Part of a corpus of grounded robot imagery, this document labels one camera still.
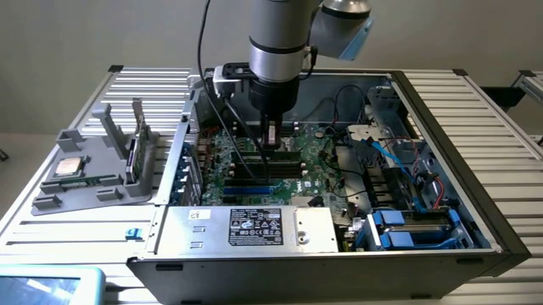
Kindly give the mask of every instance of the white sticker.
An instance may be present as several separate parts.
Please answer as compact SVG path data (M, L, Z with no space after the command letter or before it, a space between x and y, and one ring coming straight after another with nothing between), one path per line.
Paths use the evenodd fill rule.
M188 219L197 220L197 219L209 219L211 218L211 210L191 210L188 211Z

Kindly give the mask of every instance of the blue pcie slot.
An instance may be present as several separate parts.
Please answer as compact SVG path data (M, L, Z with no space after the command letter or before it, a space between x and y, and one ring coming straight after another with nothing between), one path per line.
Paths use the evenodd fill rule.
M225 187L223 189L224 195L269 195L272 188L269 186L261 187Z

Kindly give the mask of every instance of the warning label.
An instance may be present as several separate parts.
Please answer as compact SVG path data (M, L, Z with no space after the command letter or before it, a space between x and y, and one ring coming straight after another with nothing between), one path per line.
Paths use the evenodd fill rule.
M232 246L283 245L280 208L232 209L228 243Z

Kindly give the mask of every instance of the tablet screen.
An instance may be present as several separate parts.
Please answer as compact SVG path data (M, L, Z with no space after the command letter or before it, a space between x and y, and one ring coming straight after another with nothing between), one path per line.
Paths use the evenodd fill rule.
M79 286L77 278L0 276L1 304L68 305Z

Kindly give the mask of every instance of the robotic arm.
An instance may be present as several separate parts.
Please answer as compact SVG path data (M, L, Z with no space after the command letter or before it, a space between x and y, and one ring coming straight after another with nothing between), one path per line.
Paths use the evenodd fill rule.
M372 26L369 11L367 0L255 0L248 67L219 67L213 82L216 93L224 95L225 88L233 93L236 80L251 79L264 148L280 146L283 113L296 104L304 58L311 54L312 64L316 53L353 60ZM240 68L245 73L235 72Z

